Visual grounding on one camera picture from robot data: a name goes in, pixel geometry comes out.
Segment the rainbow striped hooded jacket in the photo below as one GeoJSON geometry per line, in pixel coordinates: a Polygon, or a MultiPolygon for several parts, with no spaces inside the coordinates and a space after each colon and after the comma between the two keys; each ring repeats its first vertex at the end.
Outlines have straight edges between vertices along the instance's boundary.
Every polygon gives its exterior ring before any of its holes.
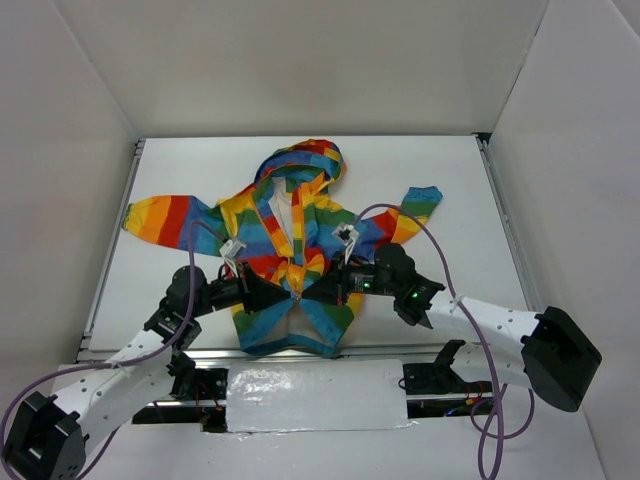
{"type": "Polygon", "coordinates": [[[435,186],[412,187],[399,209],[358,220],[329,196],[330,185],[345,170],[337,145],[309,139],[275,151],[252,184],[213,207],[192,195],[152,196],[127,206],[122,227],[151,244],[209,256],[220,256],[227,239],[239,238],[246,248],[238,260],[291,294],[258,313],[231,308],[241,350],[268,355],[293,348],[332,356],[359,314],[363,295],[332,306],[304,298],[296,302],[293,292],[302,294],[319,280],[343,250],[333,230],[342,222],[354,225],[359,238],[353,254],[370,261],[378,247],[416,235],[443,198],[435,186]]]}

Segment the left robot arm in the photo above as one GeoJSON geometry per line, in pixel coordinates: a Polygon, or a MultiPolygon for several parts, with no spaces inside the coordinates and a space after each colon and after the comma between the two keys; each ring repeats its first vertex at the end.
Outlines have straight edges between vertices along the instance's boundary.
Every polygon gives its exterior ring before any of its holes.
{"type": "Polygon", "coordinates": [[[79,479],[89,455],[147,404],[189,396],[195,364],[186,351],[200,334],[197,317],[234,305],[266,310],[290,299],[288,291],[257,276],[247,264],[235,277],[208,281],[198,267],[177,270],[158,309],[110,359],[80,365],[71,385],[48,396],[32,390],[19,404],[1,462],[12,477],[79,479]]]}

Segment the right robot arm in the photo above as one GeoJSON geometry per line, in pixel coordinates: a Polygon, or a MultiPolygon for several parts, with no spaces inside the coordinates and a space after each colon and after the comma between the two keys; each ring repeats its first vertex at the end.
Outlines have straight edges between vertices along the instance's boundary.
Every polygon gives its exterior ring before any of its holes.
{"type": "Polygon", "coordinates": [[[452,341],[485,340],[509,358],[504,382],[532,389],[540,399],[575,412],[602,362],[602,355],[571,316],[549,306],[519,311],[465,296],[419,274],[398,244],[379,247],[372,262],[347,262],[337,254],[328,272],[302,296],[341,306],[357,294],[389,296],[408,325],[443,331],[452,341]]]}

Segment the white foil covered panel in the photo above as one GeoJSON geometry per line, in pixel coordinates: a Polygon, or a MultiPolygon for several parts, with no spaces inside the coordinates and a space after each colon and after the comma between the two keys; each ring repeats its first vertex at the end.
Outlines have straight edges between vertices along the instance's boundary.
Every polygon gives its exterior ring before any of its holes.
{"type": "Polygon", "coordinates": [[[233,433],[405,428],[398,360],[236,363],[229,368],[226,424],[233,433]]]}

